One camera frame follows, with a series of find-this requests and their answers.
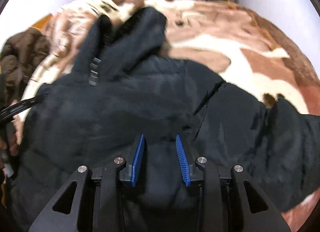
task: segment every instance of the patterned blanket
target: patterned blanket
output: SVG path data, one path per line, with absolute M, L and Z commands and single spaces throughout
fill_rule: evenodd
M 45 34 L 52 50 L 34 72 L 23 99 L 39 86 L 70 72 L 76 53 L 95 18 L 115 24 L 137 9 L 152 6 L 168 19 L 162 55 L 202 63 L 271 107 L 285 97 L 302 114 L 320 115 L 320 81 L 295 43 L 268 20 L 234 3 L 197 0 L 78 0 L 53 16 Z M 21 141 L 27 111 L 16 120 Z M 320 189 L 283 213 L 297 231 L 320 198 Z

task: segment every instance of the brown and cream blanket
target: brown and cream blanket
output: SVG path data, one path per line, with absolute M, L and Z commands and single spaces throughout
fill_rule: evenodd
M 168 19 L 162 55 L 202 63 L 268 107 L 283 96 L 301 114 L 320 115 L 320 81 L 292 40 L 252 10 L 197 0 L 78 0 L 62 7 L 44 32 L 51 54 L 34 72 L 23 99 L 33 97 L 42 83 L 51 83 L 71 70 L 97 17 L 105 14 L 119 25 L 144 6 L 156 8 Z M 18 141 L 27 113 L 16 120 Z M 305 222 L 319 197 L 320 190 L 283 213 L 292 231 Z

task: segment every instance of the triangular cutout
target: triangular cutout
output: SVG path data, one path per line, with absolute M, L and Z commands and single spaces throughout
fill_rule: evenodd
M 268 205 L 248 181 L 243 182 L 252 214 L 268 210 Z
M 55 212 L 70 214 L 76 188 L 77 182 L 73 181 L 70 184 L 70 186 L 65 190 L 65 192 L 61 195 L 58 201 L 54 204 L 52 210 Z

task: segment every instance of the silver screw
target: silver screw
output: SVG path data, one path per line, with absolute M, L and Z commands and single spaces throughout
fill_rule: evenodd
M 205 157 L 199 157 L 197 160 L 199 163 L 206 163 L 207 162 L 207 159 Z
M 114 162 L 116 164 L 121 164 L 121 163 L 123 163 L 123 158 L 122 157 L 117 157 L 117 158 L 115 158 Z
M 82 166 L 80 166 L 79 168 L 78 168 L 78 171 L 79 172 L 85 172 L 87 170 L 87 167 L 86 166 L 84 166 L 84 165 L 82 165 Z
M 236 165 L 236 166 L 235 166 L 235 171 L 237 171 L 237 172 L 241 172 L 241 171 L 243 171 L 242 166 L 240 166 L 240 165 Z

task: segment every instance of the plush blanket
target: plush blanket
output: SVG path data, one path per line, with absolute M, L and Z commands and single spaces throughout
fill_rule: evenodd
M 137 9 L 152 6 L 168 19 L 162 55 L 195 60 L 272 106 L 285 97 L 302 114 L 320 115 L 320 81 L 309 60 L 283 32 L 252 10 L 227 2 L 197 0 L 79 0 L 62 7 L 45 34 L 51 55 L 34 72 L 23 99 L 39 86 L 70 71 L 93 21 L 105 14 L 115 24 Z M 19 140 L 27 111 L 18 117 Z M 292 231 L 305 222 L 320 189 L 282 213 Z

